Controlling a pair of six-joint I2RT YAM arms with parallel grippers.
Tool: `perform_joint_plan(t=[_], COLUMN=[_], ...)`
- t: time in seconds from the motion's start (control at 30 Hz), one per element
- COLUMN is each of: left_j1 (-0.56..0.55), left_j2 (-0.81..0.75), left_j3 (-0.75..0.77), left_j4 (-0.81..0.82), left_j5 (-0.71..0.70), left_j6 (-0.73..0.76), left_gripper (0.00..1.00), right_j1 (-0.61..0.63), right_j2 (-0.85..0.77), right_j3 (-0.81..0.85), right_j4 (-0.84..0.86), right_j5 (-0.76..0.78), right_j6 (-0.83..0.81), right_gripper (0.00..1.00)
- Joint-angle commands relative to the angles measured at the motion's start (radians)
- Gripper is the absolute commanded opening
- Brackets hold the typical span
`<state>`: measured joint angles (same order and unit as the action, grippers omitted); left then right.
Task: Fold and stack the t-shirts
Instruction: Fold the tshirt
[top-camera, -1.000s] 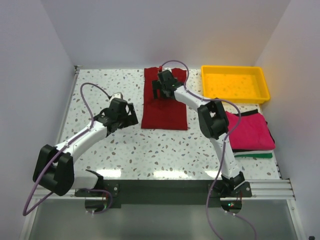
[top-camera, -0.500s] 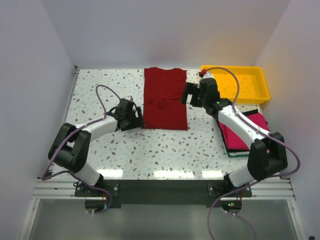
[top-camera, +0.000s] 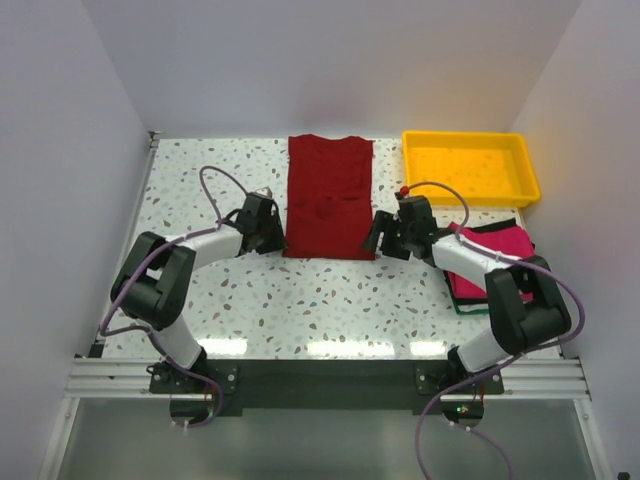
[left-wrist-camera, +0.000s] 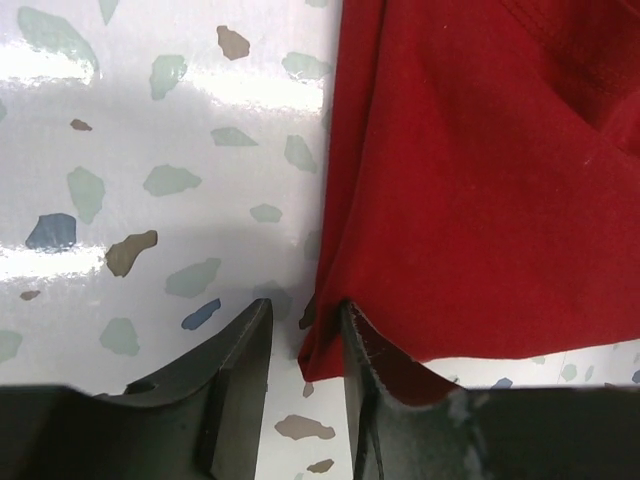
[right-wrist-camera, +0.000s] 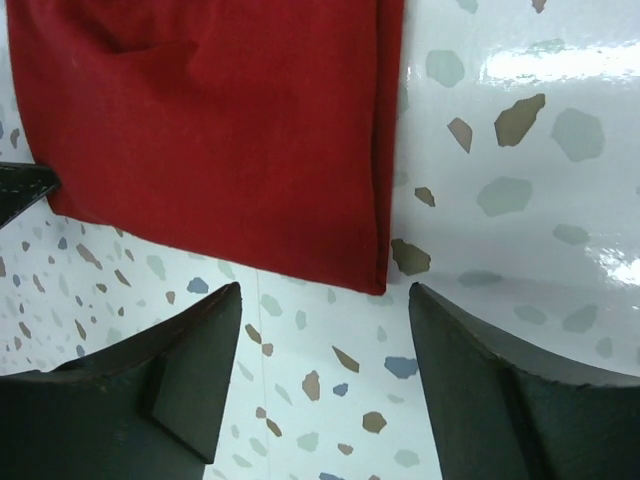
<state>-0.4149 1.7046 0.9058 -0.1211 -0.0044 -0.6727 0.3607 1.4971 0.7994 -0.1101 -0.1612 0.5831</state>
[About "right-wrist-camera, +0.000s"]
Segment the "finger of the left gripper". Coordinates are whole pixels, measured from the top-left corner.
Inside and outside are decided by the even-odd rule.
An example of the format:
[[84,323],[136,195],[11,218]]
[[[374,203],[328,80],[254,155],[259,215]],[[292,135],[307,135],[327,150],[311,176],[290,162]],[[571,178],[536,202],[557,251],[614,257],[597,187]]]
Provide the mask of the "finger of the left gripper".
[[2,162],[0,165],[0,221],[4,228],[31,205],[60,187],[47,166]]

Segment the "dark red t shirt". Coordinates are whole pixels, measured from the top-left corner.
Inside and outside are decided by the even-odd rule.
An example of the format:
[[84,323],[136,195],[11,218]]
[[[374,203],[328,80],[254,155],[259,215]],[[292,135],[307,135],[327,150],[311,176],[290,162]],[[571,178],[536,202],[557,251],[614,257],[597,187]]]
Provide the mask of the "dark red t shirt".
[[60,215],[386,290],[400,1],[10,1],[11,71]]

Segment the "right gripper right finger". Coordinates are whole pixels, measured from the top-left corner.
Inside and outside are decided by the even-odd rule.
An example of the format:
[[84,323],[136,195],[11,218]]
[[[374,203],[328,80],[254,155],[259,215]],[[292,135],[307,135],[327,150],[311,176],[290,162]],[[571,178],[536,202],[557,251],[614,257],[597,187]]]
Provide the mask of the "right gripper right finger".
[[544,350],[420,283],[409,317],[443,478],[638,478],[638,377]]

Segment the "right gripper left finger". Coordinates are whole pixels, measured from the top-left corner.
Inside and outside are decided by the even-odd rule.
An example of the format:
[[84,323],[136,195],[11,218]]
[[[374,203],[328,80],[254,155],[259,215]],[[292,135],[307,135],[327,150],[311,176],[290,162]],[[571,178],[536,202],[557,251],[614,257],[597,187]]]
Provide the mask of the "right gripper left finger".
[[54,370],[1,380],[5,479],[200,479],[241,329],[238,283]]

